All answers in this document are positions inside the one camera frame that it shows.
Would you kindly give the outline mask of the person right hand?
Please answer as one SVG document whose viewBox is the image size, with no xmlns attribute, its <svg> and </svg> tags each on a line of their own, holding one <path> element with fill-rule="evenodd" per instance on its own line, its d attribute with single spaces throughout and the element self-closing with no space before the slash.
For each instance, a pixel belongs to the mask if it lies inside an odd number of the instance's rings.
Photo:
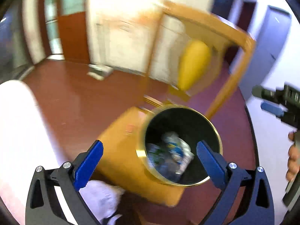
<svg viewBox="0 0 300 225">
<path fill-rule="evenodd" d="M 288 134 L 288 139 L 293 142 L 288 151 L 288 170 L 286 173 L 287 181 L 291 182 L 295 179 L 296 175 L 299 172 L 299 164 L 297 162 L 299 159 L 299 151 L 296 148 L 296 144 L 294 143 L 294 132 L 290 132 Z"/>
</svg>

